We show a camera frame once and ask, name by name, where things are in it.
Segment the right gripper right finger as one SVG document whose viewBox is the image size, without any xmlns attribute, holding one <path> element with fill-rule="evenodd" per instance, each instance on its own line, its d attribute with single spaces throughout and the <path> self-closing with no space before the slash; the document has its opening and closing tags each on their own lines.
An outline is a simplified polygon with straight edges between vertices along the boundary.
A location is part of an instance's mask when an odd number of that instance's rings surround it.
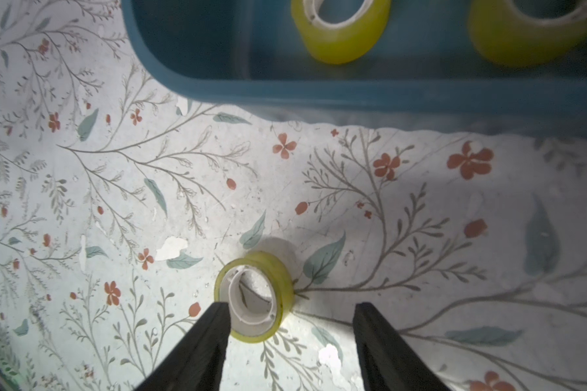
<svg viewBox="0 0 587 391">
<path fill-rule="evenodd" d="M 355 306 L 352 327 L 366 390 L 449 391 L 372 303 Z"/>
</svg>

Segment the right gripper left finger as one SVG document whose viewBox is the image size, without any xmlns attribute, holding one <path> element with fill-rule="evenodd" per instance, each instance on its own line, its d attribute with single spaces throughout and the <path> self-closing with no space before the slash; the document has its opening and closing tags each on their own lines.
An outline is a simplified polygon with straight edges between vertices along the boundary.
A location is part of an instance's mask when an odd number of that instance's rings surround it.
<svg viewBox="0 0 587 391">
<path fill-rule="evenodd" d="M 218 391 L 230 333 L 228 304 L 211 304 L 163 362 L 136 389 Z"/>
</svg>

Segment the tape roll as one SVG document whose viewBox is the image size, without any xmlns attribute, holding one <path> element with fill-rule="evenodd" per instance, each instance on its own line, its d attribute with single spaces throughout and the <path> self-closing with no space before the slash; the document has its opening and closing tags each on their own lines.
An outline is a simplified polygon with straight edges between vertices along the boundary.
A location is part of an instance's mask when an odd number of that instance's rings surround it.
<svg viewBox="0 0 587 391">
<path fill-rule="evenodd" d="M 252 252 L 223 267 L 215 282 L 215 301 L 228 303 L 233 337 L 259 343 L 272 337 L 290 313 L 293 288 L 278 257 Z"/>
<path fill-rule="evenodd" d="M 347 20 L 329 23 L 319 15 L 322 1 L 293 0 L 291 16 L 311 57 L 328 65 L 345 65 L 365 55 L 383 35 L 390 0 L 365 0 Z"/>
<path fill-rule="evenodd" d="M 496 65 L 543 65 L 587 39 L 587 1 L 556 18 L 530 16 L 514 1 L 473 1 L 468 32 L 477 52 Z"/>
</svg>

